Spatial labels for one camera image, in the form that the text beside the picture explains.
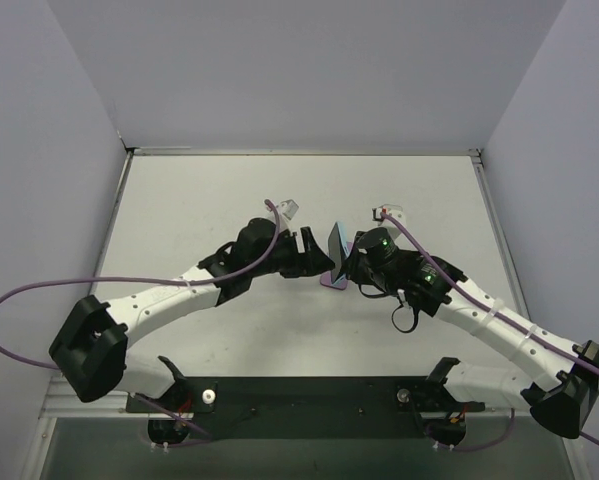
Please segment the phone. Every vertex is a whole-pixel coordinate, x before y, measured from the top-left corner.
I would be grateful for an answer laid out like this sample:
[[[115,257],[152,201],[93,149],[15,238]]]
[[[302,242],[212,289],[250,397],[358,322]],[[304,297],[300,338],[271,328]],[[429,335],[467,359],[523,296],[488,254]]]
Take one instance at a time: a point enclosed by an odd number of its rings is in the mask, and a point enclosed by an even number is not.
[[[345,234],[344,225],[342,222],[337,221],[329,234],[328,237],[328,249],[331,249],[335,254],[340,254],[341,250],[347,244],[347,236]],[[341,269],[341,263],[335,263],[334,268],[331,270],[332,279],[335,280],[339,274]]]

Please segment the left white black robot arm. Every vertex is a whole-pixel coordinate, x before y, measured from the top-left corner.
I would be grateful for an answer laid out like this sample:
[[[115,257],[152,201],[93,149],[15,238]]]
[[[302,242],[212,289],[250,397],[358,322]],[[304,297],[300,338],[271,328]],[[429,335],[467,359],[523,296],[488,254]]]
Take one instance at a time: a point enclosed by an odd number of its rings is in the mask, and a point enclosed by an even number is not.
[[[183,402],[182,374],[164,356],[142,359],[131,349],[142,338],[193,312],[220,306],[247,292],[256,277],[319,276],[333,261],[308,227],[292,232],[264,218],[251,220],[237,239],[176,279],[127,297],[86,296],[73,306],[49,354],[84,402],[113,390],[140,393],[162,411]]]

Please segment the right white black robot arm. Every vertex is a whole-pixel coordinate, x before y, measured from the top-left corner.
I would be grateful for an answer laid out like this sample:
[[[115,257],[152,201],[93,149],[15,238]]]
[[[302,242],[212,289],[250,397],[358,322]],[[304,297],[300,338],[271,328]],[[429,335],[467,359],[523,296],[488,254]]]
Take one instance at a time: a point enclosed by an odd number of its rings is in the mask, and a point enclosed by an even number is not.
[[[505,370],[454,362],[442,376],[454,401],[527,411],[553,434],[581,435],[599,397],[598,343],[576,343],[541,328],[443,259],[399,248],[387,228],[359,232],[346,245],[334,227],[328,251],[333,278],[372,286],[414,316],[453,325],[512,363]]]

